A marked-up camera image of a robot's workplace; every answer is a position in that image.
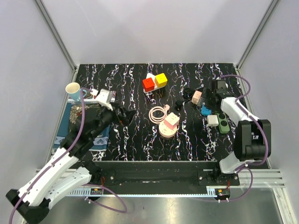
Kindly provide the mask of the blue plug adapter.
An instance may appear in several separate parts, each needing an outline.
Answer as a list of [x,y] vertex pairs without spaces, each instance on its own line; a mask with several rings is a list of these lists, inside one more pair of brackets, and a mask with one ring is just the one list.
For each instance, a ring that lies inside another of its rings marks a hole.
[[212,111],[203,105],[203,106],[201,107],[200,113],[201,113],[201,115],[203,115],[203,116],[209,116],[209,115],[212,114]]

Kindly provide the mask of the green power strip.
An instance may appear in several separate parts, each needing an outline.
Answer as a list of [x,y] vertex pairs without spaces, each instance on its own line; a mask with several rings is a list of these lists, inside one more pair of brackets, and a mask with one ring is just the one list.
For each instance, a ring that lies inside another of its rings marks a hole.
[[227,134],[230,131],[227,117],[224,113],[216,113],[218,119],[218,127],[221,134]]

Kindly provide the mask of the red cube socket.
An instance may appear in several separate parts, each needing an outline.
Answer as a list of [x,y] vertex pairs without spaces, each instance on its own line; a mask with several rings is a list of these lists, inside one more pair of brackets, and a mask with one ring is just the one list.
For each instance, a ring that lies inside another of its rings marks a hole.
[[142,81],[142,86],[145,92],[150,92],[154,90],[155,83],[152,78],[146,78]]

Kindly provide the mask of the pink cube socket front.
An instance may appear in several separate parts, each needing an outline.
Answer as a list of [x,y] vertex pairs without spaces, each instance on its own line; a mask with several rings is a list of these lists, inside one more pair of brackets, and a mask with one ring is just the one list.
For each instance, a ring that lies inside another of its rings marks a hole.
[[179,124],[179,120],[180,117],[177,116],[176,114],[174,114],[173,112],[171,112],[165,119],[164,119],[164,123],[165,125],[170,128],[170,129],[174,129],[178,126]]

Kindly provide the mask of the pink cube socket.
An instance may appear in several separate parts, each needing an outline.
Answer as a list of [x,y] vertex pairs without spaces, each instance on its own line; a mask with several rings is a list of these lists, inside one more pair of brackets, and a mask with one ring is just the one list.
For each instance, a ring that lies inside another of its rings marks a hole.
[[180,117],[177,116],[176,114],[174,114],[173,112],[171,112],[165,119],[164,119],[164,123],[165,125],[170,128],[170,129],[174,129],[178,126],[179,124],[179,120]]
[[202,92],[195,91],[193,96],[192,96],[191,102],[193,104],[197,105],[199,103],[200,98],[201,98],[201,94],[202,94]]

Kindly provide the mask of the round pink power strip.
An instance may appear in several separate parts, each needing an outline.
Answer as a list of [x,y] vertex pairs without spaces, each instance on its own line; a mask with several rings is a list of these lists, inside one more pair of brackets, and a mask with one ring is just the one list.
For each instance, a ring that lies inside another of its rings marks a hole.
[[167,121],[163,121],[159,124],[158,130],[161,136],[171,138],[177,133],[178,123],[172,125]]

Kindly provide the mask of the yellow cube socket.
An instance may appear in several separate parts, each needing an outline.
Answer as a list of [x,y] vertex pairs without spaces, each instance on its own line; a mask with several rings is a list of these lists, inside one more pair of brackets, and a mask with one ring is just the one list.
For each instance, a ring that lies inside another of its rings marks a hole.
[[155,84],[158,88],[163,88],[167,85],[168,79],[164,73],[155,76]]

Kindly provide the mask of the white triangular power strip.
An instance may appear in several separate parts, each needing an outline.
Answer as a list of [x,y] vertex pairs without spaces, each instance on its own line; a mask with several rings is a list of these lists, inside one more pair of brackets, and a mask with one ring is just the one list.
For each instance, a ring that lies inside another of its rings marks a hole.
[[142,87],[144,93],[149,93],[161,89],[155,82],[155,75],[148,73],[146,78],[142,80]]

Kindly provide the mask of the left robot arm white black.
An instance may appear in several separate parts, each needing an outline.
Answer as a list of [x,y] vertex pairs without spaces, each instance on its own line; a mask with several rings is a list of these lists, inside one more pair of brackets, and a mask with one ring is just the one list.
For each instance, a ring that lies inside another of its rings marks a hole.
[[117,103],[111,103],[111,108],[104,106],[99,112],[83,109],[76,125],[45,166],[23,187],[7,192],[6,198],[13,206],[8,222],[11,224],[18,212],[27,223],[38,224],[74,189],[86,184],[100,184],[102,168],[93,161],[82,159],[108,126],[112,123],[128,126],[135,113]]

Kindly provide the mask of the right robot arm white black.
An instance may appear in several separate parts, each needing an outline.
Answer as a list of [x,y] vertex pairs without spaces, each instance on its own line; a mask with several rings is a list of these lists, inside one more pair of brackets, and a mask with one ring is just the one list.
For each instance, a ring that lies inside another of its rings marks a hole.
[[213,182],[223,185],[229,175],[248,165],[260,166],[271,155],[271,123],[259,119],[244,107],[240,99],[228,91],[225,80],[212,81],[211,88],[203,88],[198,105],[211,110],[218,121],[219,131],[226,133],[227,118],[236,126],[233,152],[217,162],[212,173]]

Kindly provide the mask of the pink cube socket rear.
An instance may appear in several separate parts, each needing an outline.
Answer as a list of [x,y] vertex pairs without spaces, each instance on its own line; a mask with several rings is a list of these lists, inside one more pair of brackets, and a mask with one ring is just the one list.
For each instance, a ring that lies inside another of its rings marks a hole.
[[202,94],[202,92],[195,91],[193,96],[192,96],[191,102],[193,104],[197,105],[199,103],[200,98],[201,98],[201,94]]

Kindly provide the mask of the black floral square plate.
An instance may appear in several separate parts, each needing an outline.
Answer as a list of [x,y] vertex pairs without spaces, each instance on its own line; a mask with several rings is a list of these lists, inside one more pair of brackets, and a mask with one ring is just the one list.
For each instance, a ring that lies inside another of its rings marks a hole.
[[[97,104],[86,104],[85,105],[85,122],[94,120],[102,111],[101,106]],[[80,128],[80,122],[82,119],[82,105],[73,105],[71,107],[69,115],[69,127],[70,132],[74,127]]]

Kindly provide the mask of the patterned blue cloth mat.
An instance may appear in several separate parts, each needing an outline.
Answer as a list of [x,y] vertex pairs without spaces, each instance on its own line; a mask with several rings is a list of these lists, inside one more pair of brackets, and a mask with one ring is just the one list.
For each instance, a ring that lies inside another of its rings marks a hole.
[[[93,95],[90,93],[87,94],[86,98],[84,99],[85,105],[86,104],[97,104],[96,100],[93,98]],[[53,150],[54,152],[59,147],[60,143],[65,139],[66,135],[68,134],[68,127],[69,127],[69,115],[71,111],[71,107],[73,105],[81,105],[80,102],[75,102],[73,99],[69,98],[68,103],[66,105],[57,136],[55,138],[54,144],[53,144]],[[104,151],[108,147],[109,142],[109,132],[110,132],[110,125],[100,134],[98,135],[93,144],[94,146],[90,149],[90,151]]]

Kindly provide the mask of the blue ceramic mug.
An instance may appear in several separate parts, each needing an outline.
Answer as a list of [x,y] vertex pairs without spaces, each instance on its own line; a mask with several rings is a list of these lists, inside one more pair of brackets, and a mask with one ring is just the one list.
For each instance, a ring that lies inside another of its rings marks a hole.
[[67,84],[65,87],[65,91],[75,102],[80,102],[87,95],[87,91],[83,90],[80,87],[80,84],[76,82]]

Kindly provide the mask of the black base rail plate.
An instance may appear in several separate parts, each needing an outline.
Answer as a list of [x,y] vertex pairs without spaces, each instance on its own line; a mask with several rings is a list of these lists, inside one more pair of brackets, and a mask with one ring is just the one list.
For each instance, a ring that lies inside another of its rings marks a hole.
[[118,195],[205,194],[207,187],[239,186],[238,175],[223,175],[213,161],[101,161],[104,185]]

